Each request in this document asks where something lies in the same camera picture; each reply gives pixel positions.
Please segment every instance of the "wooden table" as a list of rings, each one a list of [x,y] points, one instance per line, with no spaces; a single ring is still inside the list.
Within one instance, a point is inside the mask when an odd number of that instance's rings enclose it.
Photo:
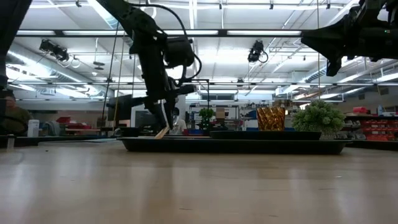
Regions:
[[[149,154],[120,142],[0,152],[1,223],[398,223],[398,153]]]

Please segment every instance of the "window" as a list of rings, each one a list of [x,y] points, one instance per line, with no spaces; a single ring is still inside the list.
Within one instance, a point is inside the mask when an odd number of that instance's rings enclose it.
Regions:
[[[233,94],[210,94],[209,97],[210,100],[234,100]],[[207,100],[208,96],[207,94],[203,94],[201,98]]]

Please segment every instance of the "box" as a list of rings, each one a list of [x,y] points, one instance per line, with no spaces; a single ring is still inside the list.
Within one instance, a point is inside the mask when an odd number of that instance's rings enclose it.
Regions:
[[[225,109],[224,108],[216,109],[216,118],[225,119]]]
[[[291,106],[291,104],[292,104],[291,100],[275,100],[275,102],[272,105],[285,108],[286,106]]]

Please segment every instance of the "succulent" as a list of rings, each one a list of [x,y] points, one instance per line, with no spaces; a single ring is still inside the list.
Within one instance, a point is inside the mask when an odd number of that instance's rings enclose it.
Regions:
[[[296,131],[319,131],[334,134],[340,131],[344,124],[344,114],[332,104],[315,100],[305,110],[294,115],[293,128]]]

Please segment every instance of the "red box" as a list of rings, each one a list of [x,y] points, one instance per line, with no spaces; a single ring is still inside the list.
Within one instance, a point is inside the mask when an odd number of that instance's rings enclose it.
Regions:
[[[60,117],[57,119],[57,122],[60,124],[67,124],[70,122],[70,117]]]
[[[363,107],[363,106],[357,106],[357,107],[354,107],[354,108],[353,108],[353,112],[354,112],[354,113],[363,113],[363,114],[366,114],[366,112],[368,112],[368,109],[366,109],[366,108]]]

